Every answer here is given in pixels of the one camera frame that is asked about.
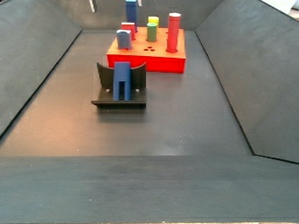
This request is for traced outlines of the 1 red gripper finger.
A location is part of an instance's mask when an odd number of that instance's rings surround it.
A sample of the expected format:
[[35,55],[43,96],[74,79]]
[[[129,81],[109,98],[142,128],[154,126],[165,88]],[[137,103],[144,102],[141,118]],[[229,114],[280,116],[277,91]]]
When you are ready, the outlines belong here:
[[142,0],[136,0],[137,1],[137,6],[141,7],[142,6]]

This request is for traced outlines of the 1 silver gripper finger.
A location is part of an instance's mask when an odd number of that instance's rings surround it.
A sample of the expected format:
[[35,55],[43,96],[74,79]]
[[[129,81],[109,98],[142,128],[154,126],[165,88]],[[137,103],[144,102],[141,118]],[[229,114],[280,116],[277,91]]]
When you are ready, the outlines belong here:
[[88,3],[89,3],[90,12],[94,13],[96,12],[96,5],[94,5],[93,0],[88,0]]

